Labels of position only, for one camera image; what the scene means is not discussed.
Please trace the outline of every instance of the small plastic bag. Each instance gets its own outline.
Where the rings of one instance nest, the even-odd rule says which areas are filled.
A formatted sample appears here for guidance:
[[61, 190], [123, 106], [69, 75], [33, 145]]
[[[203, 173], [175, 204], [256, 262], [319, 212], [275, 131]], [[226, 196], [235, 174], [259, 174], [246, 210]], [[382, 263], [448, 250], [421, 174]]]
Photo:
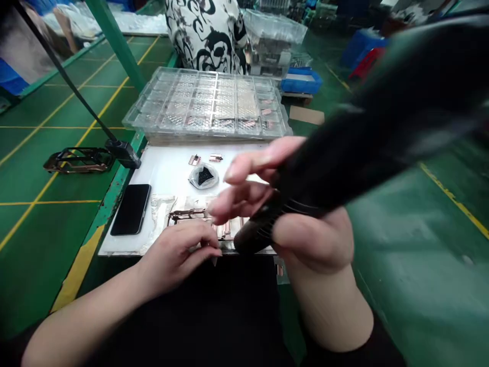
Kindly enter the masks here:
[[201, 163], [192, 170], [188, 180], [199, 190], [209, 189], [219, 182], [219, 175], [213, 166]]

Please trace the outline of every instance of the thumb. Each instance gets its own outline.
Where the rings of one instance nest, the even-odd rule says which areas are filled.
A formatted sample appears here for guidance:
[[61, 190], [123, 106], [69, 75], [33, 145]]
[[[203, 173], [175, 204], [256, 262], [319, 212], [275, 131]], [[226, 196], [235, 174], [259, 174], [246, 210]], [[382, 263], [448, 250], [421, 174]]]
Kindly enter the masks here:
[[190, 275], [200, 264], [210, 259], [211, 257], [221, 257], [223, 252], [212, 246], [201, 247], [197, 251], [194, 251], [187, 260], [181, 265], [185, 276]]

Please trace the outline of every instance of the black smartphone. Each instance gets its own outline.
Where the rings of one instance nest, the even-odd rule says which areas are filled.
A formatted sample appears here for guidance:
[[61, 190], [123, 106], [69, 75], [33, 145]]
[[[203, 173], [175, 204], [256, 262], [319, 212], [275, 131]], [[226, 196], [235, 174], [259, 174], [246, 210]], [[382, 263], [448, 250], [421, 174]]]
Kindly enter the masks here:
[[143, 225], [151, 186], [128, 185], [119, 206], [111, 235], [138, 234]]

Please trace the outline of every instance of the black and white patterned cloth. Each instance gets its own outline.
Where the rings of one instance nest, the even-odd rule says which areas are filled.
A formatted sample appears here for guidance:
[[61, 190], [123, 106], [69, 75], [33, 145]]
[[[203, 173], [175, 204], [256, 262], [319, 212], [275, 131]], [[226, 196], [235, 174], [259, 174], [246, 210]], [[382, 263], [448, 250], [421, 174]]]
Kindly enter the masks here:
[[245, 74], [243, 15], [236, 0], [166, 0], [168, 35], [185, 68]]

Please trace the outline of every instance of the black cable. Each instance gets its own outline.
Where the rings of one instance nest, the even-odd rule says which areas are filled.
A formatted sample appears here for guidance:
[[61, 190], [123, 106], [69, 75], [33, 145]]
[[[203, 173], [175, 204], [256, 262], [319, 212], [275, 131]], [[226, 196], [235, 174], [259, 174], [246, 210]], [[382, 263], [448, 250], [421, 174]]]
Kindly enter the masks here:
[[27, 25], [29, 26], [29, 28], [31, 29], [31, 31], [34, 33], [34, 35], [36, 36], [36, 38], [38, 39], [38, 41], [41, 42], [42, 48], [47, 52], [49, 58], [52, 60], [52, 62], [54, 63], [56, 69], [58, 69], [58, 71], [60, 72], [61, 76], [65, 80], [66, 84], [68, 84], [68, 86], [71, 88], [71, 90], [73, 91], [73, 93], [75, 94], [75, 96], [80, 100], [80, 102], [85, 106], [85, 108], [88, 110], [88, 112], [90, 112], [90, 114], [99, 123], [100, 127], [107, 134], [107, 136], [109, 137], [109, 139], [112, 140], [114, 143], [119, 142], [119, 139], [117, 139], [116, 136], [114, 134], [112, 134], [112, 131], [110, 131], [110, 129], [107, 126], [105, 126], [102, 121], [100, 121], [100, 119], [98, 118], [97, 114], [93, 111], [93, 109], [90, 107], [90, 105], [87, 103], [87, 101], [85, 101], [85, 99], [83, 98], [83, 96], [80, 94], [80, 92], [78, 91], [78, 89], [75, 87], [75, 85], [71, 81], [70, 77], [66, 73], [65, 69], [61, 66], [61, 63], [59, 62], [58, 58], [56, 57], [56, 55], [54, 54], [54, 52], [51, 50], [51, 47], [46, 42], [46, 40], [44, 39], [44, 37], [41, 35], [41, 33], [37, 29], [36, 25], [32, 22], [31, 18], [25, 12], [25, 9], [22, 6], [22, 4], [19, 3], [19, 1], [16, 1], [16, 0], [13, 0], [12, 2], [13, 2], [13, 5], [14, 5], [15, 9], [17, 10], [17, 12], [22, 17], [22, 19], [24, 19], [24, 21], [27, 23]]

